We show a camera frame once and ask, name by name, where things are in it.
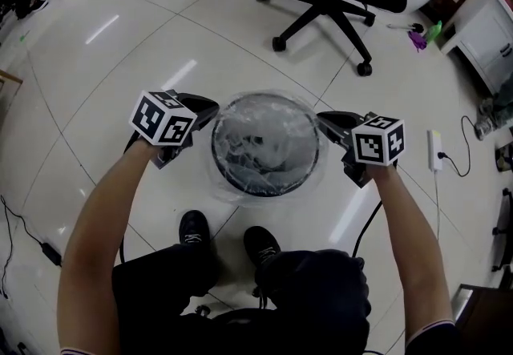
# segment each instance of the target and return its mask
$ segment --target cube with black and white markers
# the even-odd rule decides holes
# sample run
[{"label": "cube with black and white markers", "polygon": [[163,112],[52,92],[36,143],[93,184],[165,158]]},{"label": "cube with black and white markers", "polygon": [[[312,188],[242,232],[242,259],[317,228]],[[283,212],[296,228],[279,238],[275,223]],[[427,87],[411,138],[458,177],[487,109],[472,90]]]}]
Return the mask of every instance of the cube with black and white markers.
[{"label": "cube with black and white markers", "polygon": [[197,114],[165,91],[143,91],[131,113],[130,125],[156,146],[180,146]]},{"label": "cube with black and white markers", "polygon": [[406,149],[404,120],[378,116],[352,131],[359,163],[391,165]]}]

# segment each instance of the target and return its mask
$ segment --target white cabinet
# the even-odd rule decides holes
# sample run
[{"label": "white cabinet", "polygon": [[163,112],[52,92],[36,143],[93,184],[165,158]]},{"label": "white cabinet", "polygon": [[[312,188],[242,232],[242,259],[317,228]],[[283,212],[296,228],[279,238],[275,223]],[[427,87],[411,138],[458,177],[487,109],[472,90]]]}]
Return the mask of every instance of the white cabinet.
[{"label": "white cabinet", "polygon": [[451,20],[454,35],[443,45],[447,54],[458,47],[492,93],[513,72],[513,12],[504,0],[466,0]]}]

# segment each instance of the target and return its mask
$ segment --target black plug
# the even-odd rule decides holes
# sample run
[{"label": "black plug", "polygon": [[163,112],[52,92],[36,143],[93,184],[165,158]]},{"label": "black plug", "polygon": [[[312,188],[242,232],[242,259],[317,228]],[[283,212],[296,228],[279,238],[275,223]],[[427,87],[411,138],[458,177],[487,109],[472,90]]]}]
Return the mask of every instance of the black plug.
[{"label": "black plug", "polygon": [[58,267],[61,266],[63,258],[57,251],[55,251],[55,249],[51,245],[49,245],[48,243],[41,243],[41,249],[42,253],[46,255],[46,258],[48,258],[48,260],[53,262]]}]

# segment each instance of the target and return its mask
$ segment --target power strip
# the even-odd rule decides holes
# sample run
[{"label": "power strip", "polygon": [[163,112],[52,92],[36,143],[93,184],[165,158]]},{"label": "power strip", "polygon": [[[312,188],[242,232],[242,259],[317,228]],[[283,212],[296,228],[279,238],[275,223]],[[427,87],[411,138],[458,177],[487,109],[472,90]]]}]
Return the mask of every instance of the power strip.
[{"label": "power strip", "polygon": [[442,152],[442,136],[436,130],[427,131],[427,147],[429,150],[429,166],[431,171],[440,171],[443,167],[442,159],[438,153]]}]

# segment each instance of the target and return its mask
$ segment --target green bottle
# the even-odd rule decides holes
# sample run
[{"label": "green bottle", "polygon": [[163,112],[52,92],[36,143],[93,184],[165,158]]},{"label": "green bottle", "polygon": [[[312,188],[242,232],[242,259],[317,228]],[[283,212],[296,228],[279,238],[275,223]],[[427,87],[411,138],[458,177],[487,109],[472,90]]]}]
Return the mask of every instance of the green bottle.
[{"label": "green bottle", "polygon": [[441,32],[442,32],[442,21],[438,20],[438,23],[435,24],[434,26],[430,27],[427,30],[426,34],[424,35],[424,38],[426,39],[427,44],[430,44],[431,42],[433,42],[433,40],[435,40]]}]

